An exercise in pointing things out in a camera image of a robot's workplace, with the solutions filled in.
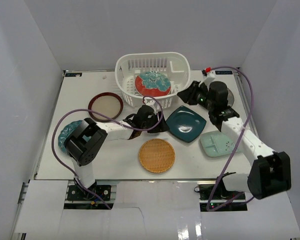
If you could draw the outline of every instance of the black label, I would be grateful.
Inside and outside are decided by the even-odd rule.
[[[81,77],[82,72],[68,72],[64,76],[65,77]]]
[[[215,75],[232,75],[232,71],[215,71]]]

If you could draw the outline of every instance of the beige plate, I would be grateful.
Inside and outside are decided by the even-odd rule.
[[[154,138],[145,142],[139,150],[141,165],[151,173],[167,171],[175,162],[176,154],[170,143]]]

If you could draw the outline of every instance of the basket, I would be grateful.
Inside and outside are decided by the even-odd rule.
[[[158,71],[166,75],[171,83],[170,93],[155,99],[163,109],[171,106],[178,98],[177,93],[190,83],[190,66],[187,59],[177,52],[137,53],[122,56],[115,65],[115,81],[122,91],[124,100],[133,108],[143,105],[135,87],[136,77],[147,71]]]

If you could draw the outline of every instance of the white wall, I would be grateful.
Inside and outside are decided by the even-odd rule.
[[[242,69],[252,81],[260,138],[290,155],[288,195],[300,228],[300,0],[277,1]]]
[[[175,51],[192,69],[240,66],[276,0],[25,0],[63,70]]]
[[[0,0],[0,240],[10,238],[62,80],[23,0]]]

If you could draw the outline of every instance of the dish rack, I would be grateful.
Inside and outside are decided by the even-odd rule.
[[[164,109],[171,106],[190,83],[190,66],[187,59],[177,52],[137,53],[122,56],[115,65],[115,81],[122,91],[124,100],[133,108],[143,105],[143,96],[135,87],[136,77],[147,71],[158,71],[167,76],[171,83],[170,93],[155,99]]]

